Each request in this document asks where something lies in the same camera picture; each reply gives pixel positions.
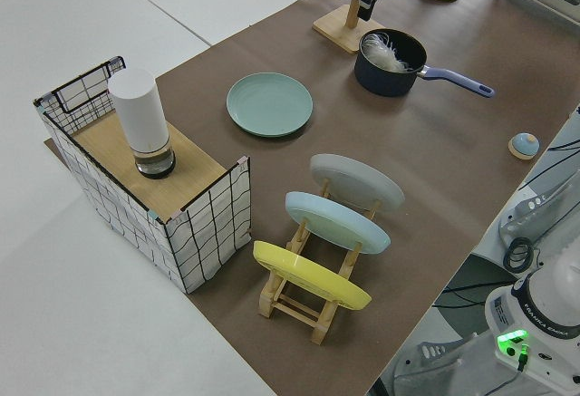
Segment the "white robot body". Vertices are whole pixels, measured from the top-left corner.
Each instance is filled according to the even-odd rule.
[[[580,395],[580,253],[563,252],[550,265],[488,296],[486,319],[495,354],[558,394]]]

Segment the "white plate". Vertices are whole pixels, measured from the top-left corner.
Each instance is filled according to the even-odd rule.
[[[286,212],[306,229],[328,242],[346,249],[362,245],[362,254],[379,254],[391,244],[382,228],[335,201],[304,192],[288,192]]]
[[[313,110],[310,92],[296,79],[277,72],[250,74],[237,81],[226,105],[239,127],[270,138],[300,129]]]
[[[405,196],[401,188],[382,174],[358,160],[336,154],[316,154],[310,159],[310,172],[320,186],[329,180],[333,199],[357,208],[370,210],[380,201],[379,212],[398,208]]]

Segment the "brown table covering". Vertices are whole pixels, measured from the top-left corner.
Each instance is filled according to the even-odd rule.
[[[353,271],[371,303],[339,309],[322,346],[285,314],[258,315],[267,271],[251,245],[188,296],[280,395],[365,394],[530,170],[509,139],[528,131],[545,149],[580,102],[579,29],[531,1],[379,0],[374,9],[374,20],[423,43],[428,65],[492,86],[491,100],[420,79],[400,98],[367,92],[355,56],[312,29],[345,3],[300,0],[158,78],[169,122],[224,166],[250,157],[254,239],[284,246],[293,235],[285,193],[317,192],[316,153],[365,162],[405,192],[399,210],[376,218],[391,246],[360,256]],[[228,90],[254,72],[308,88],[314,113],[303,129],[266,139],[229,118]],[[304,255],[336,269],[343,258],[315,237]]]

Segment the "yellow plate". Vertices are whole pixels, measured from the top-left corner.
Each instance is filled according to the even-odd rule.
[[[370,301],[369,294],[346,278],[302,256],[267,242],[254,242],[256,261],[290,283],[327,301],[336,301],[351,310],[361,310]]]

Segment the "small round button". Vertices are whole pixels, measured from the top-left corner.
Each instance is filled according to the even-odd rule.
[[[518,159],[530,160],[537,155],[540,142],[530,133],[519,133],[509,140],[507,147]]]

